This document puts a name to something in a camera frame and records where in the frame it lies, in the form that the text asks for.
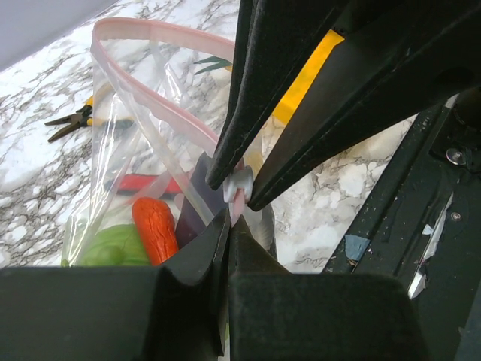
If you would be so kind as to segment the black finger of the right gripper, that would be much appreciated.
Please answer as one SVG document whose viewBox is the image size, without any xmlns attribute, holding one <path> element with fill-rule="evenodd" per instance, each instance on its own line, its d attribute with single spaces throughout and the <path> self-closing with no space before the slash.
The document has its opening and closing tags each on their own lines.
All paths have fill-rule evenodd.
<svg viewBox="0 0 481 361">
<path fill-rule="evenodd" d="M 225 124 L 207 173 L 214 190 L 247 148 L 334 25 L 346 1 L 242 1 Z"/>
<path fill-rule="evenodd" d="M 334 47 L 262 166 L 259 210 L 318 165 L 480 84 L 478 1 L 395 1 Z"/>
</svg>

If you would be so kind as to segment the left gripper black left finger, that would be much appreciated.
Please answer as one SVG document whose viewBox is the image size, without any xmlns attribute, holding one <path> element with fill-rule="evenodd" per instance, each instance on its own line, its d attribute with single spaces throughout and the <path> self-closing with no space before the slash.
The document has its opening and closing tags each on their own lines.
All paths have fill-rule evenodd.
<svg viewBox="0 0 481 361">
<path fill-rule="evenodd" d="M 230 219 L 159 266 L 1 271 L 3 360 L 215 360 L 225 350 Z"/>
</svg>

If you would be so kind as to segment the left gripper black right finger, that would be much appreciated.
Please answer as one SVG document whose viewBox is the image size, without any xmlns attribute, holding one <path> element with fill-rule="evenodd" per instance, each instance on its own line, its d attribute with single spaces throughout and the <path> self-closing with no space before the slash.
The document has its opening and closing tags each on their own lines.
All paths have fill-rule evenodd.
<svg viewBox="0 0 481 361">
<path fill-rule="evenodd" d="M 379 275 L 293 274 L 239 220 L 229 236 L 233 360 L 426 360 L 403 287 Z"/>
</svg>

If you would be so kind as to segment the grey toy fish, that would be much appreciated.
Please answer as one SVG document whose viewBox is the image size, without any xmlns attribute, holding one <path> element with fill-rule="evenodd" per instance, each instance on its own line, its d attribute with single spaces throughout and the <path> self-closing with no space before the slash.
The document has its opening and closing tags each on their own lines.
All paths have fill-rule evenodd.
<svg viewBox="0 0 481 361">
<path fill-rule="evenodd" d="M 277 246 L 275 240 L 275 216 L 271 205 L 260 211 L 247 208 L 244 218 L 253 238 L 275 259 L 277 259 Z"/>
</svg>

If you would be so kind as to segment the green cabbage toy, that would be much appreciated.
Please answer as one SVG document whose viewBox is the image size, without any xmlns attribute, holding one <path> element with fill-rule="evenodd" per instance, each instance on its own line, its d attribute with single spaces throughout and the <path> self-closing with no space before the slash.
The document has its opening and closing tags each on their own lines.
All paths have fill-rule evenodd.
<svg viewBox="0 0 481 361">
<path fill-rule="evenodd" d="M 151 265 L 133 223 L 119 224 L 99 231 L 83 247 L 75 260 L 63 258 L 61 266 Z"/>
</svg>

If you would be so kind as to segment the orange toy carrot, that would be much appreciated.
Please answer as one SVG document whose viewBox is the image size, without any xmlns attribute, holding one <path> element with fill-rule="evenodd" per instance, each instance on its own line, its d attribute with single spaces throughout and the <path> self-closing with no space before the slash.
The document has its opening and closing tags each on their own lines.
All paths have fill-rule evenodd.
<svg viewBox="0 0 481 361">
<path fill-rule="evenodd" d="M 141 197 L 132 206 L 132 218 L 152 265 L 160 265 L 178 250 L 174 216 L 160 199 Z"/>
</svg>

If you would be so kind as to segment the purple toy eggplant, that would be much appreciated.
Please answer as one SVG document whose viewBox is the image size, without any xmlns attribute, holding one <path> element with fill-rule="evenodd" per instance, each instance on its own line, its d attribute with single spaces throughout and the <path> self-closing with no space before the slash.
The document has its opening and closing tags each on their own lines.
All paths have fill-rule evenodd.
<svg viewBox="0 0 481 361">
<path fill-rule="evenodd" d="M 222 209 L 227 208 L 227 204 L 224 202 L 222 189 L 213 190 L 205 182 L 206 173 L 211 163 L 212 159 L 203 152 L 194 167 L 190 180 L 191 185 L 204 200 L 213 216 L 216 216 Z M 199 213 L 190 201 L 185 199 L 175 229 L 179 249 L 199 236 L 206 227 Z"/>
</svg>

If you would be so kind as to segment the clear zip top bag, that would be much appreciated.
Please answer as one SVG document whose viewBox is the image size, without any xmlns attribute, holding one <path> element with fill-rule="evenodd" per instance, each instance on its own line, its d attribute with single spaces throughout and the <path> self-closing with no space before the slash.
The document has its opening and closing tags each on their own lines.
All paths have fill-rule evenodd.
<svg viewBox="0 0 481 361">
<path fill-rule="evenodd" d="M 190 178 L 200 155 L 205 152 L 211 158 L 216 149 L 230 73 L 220 68 L 195 75 L 205 67 L 195 62 L 217 56 L 214 53 L 223 39 L 156 20 L 114 17 L 95 24 L 93 117 L 110 122 L 92 127 L 90 191 L 68 219 L 61 261 L 75 260 L 103 229 L 135 225 L 132 206 L 137 199 L 159 199 L 159 191 L 153 188 L 160 178 L 150 190 L 118 195 L 126 174 L 167 172 L 175 179 L 183 192 L 161 199 L 171 209 L 175 229 L 185 199 L 206 226 L 214 218 Z M 223 210 L 234 219 L 244 218 L 250 184 L 261 166 L 262 139 L 256 138 L 235 173 L 220 187 L 227 204 Z"/>
</svg>

